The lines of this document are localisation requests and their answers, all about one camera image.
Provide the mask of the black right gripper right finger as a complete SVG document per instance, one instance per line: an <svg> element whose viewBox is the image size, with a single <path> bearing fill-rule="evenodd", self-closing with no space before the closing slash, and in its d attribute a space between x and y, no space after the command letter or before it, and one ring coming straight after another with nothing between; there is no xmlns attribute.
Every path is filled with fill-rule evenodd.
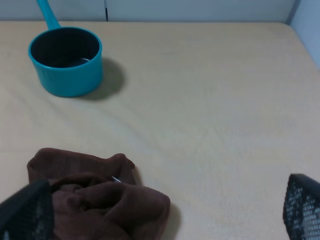
<svg viewBox="0 0 320 240"><path fill-rule="evenodd" d="M291 174L282 218L289 239L320 240L320 183L304 174Z"/></svg>

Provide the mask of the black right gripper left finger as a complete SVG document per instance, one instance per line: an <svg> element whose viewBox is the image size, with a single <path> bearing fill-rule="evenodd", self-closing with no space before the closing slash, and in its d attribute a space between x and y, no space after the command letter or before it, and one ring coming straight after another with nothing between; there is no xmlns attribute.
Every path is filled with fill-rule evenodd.
<svg viewBox="0 0 320 240"><path fill-rule="evenodd" d="M51 187L37 180L0 204L2 240L50 240L54 229Z"/></svg>

